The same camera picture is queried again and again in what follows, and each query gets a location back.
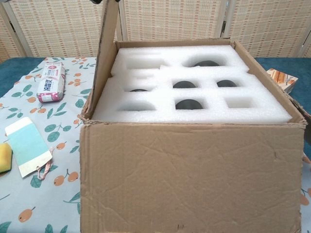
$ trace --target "rattan panel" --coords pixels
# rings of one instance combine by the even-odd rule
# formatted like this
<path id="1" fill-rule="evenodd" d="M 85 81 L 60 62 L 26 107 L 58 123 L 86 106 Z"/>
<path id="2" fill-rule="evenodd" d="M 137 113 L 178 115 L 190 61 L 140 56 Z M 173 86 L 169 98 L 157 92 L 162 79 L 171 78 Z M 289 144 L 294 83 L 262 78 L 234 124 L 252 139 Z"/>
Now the rattan panel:
<path id="1" fill-rule="evenodd" d="M 303 57 L 311 57 L 311 44 L 309 45 L 309 47 L 307 48 L 307 50 L 303 54 Z"/>
<path id="2" fill-rule="evenodd" d="M 128 40 L 197 39 L 216 34 L 220 0 L 124 0 Z"/>
<path id="3" fill-rule="evenodd" d="M 255 57 L 291 57 L 310 20 L 310 0 L 237 0 L 229 35 Z"/>
<path id="4" fill-rule="evenodd" d="M 0 15 L 0 63 L 13 57 L 20 57 L 15 41 L 10 34 L 3 17 Z"/>
<path id="5" fill-rule="evenodd" d="M 103 4 L 89 0 L 10 3 L 34 56 L 96 56 Z"/>

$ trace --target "pink string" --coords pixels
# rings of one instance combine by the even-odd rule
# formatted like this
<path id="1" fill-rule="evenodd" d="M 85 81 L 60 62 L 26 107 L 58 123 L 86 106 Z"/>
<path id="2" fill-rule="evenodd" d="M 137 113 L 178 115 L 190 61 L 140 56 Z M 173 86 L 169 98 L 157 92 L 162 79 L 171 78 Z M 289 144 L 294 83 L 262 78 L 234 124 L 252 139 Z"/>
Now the pink string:
<path id="1" fill-rule="evenodd" d="M 53 154 L 53 151 L 54 151 L 54 148 L 51 147 L 51 148 L 50 148 L 51 154 Z M 37 167 L 37 171 L 38 171 L 37 177 L 38 177 L 39 180 L 42 181 L 42 180 L 45 179 L 45 177 L 46 177 L 46 175 L 48 174 L 48 172 L 49 172 L 51 166 L 52 166 L 52 159 L 49 160 L 49 161 L 45 164 L 44 173 L 43 173 L 43 176 L 42 176 L 42 177 L 40 176 L 40 170 L 41 170 L 41 168 L 40 168 L 39 166 Z"/>

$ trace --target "tablecloth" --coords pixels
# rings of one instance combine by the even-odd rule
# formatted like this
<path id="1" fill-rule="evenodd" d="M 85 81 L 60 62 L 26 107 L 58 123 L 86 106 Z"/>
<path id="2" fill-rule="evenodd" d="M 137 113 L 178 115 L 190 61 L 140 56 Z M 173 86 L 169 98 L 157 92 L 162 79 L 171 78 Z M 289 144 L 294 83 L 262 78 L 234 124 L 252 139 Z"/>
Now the tablecloth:
<path id="1" fill-rule="evenodd" d="M 64 63 L 65 96 L 60 102 L 42 104 L 36 97 L 45 62 Z M 43 181 L 36 173 L 22 179 L 14 158 L 12 170 L 0 174 L 0 233 L 80 232 L 78 114 L 91 91 L 95 64 L 94 57 L 46 58 L 0 98 L 0 142 L 7 141 L 6 126 L 30 117 L 48 147 L 55 148 Z"/>

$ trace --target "foam cutout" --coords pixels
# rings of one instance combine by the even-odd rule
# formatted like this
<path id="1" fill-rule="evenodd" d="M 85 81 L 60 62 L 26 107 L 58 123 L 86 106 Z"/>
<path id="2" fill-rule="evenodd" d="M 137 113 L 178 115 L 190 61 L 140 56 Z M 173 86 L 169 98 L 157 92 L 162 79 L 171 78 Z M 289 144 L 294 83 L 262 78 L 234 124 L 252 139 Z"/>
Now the foam cutout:
<path id="1" fill-rule="evenodd" d="M 219 64 L 219 66 L 194 66 Z M 282 124 L 291 116 L 231 46 L 120 49 L 95 109 L 104 122 Z"/>

